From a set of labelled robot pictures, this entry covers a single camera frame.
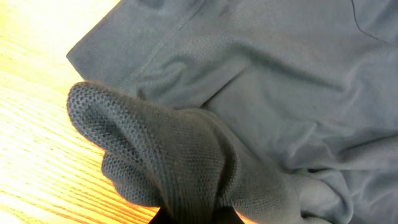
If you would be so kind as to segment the dark blue t-shirt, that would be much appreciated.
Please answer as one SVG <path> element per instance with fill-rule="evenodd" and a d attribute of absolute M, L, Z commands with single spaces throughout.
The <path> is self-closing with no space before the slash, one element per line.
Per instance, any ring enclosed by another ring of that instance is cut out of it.
<path fill-rule="evenodd" d="M 67 100 L 170 221 L 397 222 L 397 1 L 121 1 Z"/>

